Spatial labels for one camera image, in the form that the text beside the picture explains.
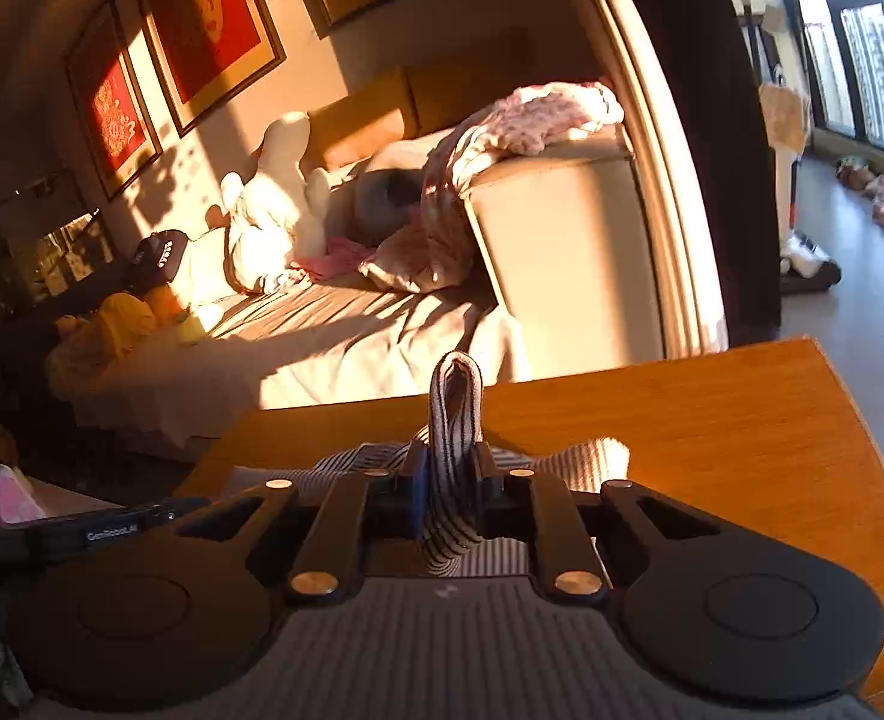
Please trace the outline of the beige sofa with cover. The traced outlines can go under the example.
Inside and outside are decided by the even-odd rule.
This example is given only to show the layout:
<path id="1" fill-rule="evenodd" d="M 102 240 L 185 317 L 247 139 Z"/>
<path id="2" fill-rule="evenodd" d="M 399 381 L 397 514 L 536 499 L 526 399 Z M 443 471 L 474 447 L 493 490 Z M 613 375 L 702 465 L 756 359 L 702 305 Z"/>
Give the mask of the beige sofa with cover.
<path id="1" fill-rule="evenodd" d="M 660 359 L 622 107 L 531 60 L 502 32 L 272 122 L 224 224 L 145 239 L 124 288 L 62 321 L 51 392 L 181 447 L 254 408 L 419 394 L 451 349 L 492 383 Z"/>

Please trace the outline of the white upright vacuum cleaner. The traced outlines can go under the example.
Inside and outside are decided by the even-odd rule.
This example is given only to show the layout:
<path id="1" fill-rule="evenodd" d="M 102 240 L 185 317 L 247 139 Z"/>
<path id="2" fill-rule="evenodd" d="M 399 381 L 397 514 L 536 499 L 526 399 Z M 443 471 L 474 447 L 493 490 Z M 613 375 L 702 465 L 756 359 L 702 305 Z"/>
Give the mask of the white upright vacuum cleaner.
<path id="1" fill-rule="evenodd" d="M 798 169 L 813 125 L 805 52 L 790 23 L 787 0 L 736 0 L 736 15 L 774 160 L 780 289 L 785 296 L 826 293 L 840 283 L 842 270 L 796 227 Z"/>

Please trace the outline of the red framed picture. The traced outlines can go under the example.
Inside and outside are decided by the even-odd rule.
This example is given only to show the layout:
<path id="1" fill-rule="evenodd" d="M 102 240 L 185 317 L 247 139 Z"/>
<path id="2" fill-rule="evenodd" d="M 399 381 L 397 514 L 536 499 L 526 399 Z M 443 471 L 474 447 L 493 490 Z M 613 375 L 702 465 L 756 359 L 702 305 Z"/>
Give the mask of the red framed picture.
<path id="1" fill-rule="evenodd" d="M 103 0 L 92 11 L 64 65 L 98 183 L 115 200 L 162 154 L 116 0 Z"/>
<path id="2" fill-rule="evenodd" d="M 136 0 L 179 135 L 286 60 L 266 0 Z"/>

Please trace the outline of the yellow plush toy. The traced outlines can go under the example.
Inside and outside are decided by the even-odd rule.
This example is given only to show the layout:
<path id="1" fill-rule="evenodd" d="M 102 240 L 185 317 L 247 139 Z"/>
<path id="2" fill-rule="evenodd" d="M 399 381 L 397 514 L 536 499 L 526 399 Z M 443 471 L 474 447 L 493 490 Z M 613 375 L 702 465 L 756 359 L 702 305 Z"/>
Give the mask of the yellow plush toy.
<path id="1" fill-rule="evenodd" d="M 46 358 L 46 372 L 66 380 L 94 379 L 186 316 L 188 309 L 167 288 L 151 289 L 145 298 L 128 291 L 110 294 L 87 316 L 55 320 L 59 343 Z"/>

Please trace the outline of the striped grey knit garment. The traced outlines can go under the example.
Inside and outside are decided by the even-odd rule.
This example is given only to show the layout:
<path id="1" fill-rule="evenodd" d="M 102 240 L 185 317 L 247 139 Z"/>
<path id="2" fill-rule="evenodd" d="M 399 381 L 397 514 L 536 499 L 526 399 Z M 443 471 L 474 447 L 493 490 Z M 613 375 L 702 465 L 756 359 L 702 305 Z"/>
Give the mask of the striped grey knit garment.
<path id="1" fill-rule="evenodd" d="M 407 444 L 357 445 L 315 461 L 307 470 L 261 470 L 237 466 L 225 483 L 225 497 L 270 479 L 295 483 L 302 499 L 321 499 L 347 473 L 385 468 L 398 472 L 412 449 L 427 454 L 427 522 L 419 554 L 427 572 L 440 577 L 522 575 L 528 548 L 518 539 L 484 539 L 471 522 L 468 504 L 469 452 L 483 442 L 483 376 L 471 356 L 451 351 L 435 366 L 428 387 L 427 426 Z"/>

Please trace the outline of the white plush toy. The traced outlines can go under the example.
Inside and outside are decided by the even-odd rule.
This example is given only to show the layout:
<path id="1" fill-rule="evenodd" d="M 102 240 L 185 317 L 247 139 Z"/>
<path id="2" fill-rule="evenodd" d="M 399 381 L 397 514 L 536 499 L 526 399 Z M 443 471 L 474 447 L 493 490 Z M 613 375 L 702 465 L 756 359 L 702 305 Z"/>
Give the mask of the white plush toy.
<path id="1" fill-rule="evenodd" d="M 243 293 L 279 291 L 292 268 L 326 254 L 325 213 L 311 208 L 300 172 L 310 128 L 305 112 L 287 112 L 264 130 L 253 176 L 243 182 L 230 172 L 222 179 L 225 265 Z"/>

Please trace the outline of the black cap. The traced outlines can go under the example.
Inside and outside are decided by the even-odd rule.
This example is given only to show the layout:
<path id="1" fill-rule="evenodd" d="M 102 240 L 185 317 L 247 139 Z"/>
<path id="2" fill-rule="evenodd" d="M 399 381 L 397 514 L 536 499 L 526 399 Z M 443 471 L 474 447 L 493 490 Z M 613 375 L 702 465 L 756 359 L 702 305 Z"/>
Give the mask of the black cap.
<path id="1" fill-rule="evenodd" d="M 171 283 L 178 273 L 188 236 L 179 229 L 152 232 L 137 244 L 124 273 L 124 286 L 134 296 L 144 296 L 151 289 Z"/>

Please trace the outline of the grey neck pillow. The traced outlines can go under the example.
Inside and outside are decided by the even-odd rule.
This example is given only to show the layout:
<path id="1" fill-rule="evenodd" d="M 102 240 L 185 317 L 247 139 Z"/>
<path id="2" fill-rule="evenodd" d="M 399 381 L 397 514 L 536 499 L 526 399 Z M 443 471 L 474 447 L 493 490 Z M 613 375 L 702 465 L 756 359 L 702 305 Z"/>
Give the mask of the grey neck pillow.
<path id="1" fill-rule="evenodd" d="M 422 172 L 419 169 L 378 169 L 364 172 L 354 181 L 352 234 L 356 241 L 375 247 L 400 231 L 421 203 Z"/>

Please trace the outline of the pink floral blanket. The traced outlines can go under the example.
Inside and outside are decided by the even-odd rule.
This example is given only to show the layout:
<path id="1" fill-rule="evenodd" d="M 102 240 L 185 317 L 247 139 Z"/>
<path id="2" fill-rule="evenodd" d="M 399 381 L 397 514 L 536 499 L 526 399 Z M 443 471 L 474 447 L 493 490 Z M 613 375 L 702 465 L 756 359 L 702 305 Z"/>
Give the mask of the pink floral blanket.
<path id="1" fill-rule="evenodd" d="M 427 294 L 462 284 L 474 259 L 468 188 L 508 158 L 533 158 L 556 143 L 585 140 L 624 121 L 601 82 L 522 86 L 469 115 L 428 153 L 419 213 L 360 265 L 385 291 Z"/>

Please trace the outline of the pink cloth on sofa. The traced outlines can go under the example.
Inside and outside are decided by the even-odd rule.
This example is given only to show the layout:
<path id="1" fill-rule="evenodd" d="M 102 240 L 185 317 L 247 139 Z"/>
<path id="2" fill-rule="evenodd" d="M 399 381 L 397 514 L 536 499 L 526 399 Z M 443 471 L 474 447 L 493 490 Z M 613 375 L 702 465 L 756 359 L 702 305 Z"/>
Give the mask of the pink cloth on sofa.
<path id="1" fill-rule="evenodd" d="M 329 283 L 337 278 L 357 275 L 373 250 L 348 238 L 332 238 L 325 254 L 294 260 L 293 270 L 302 271 L 314 283 Z"/>

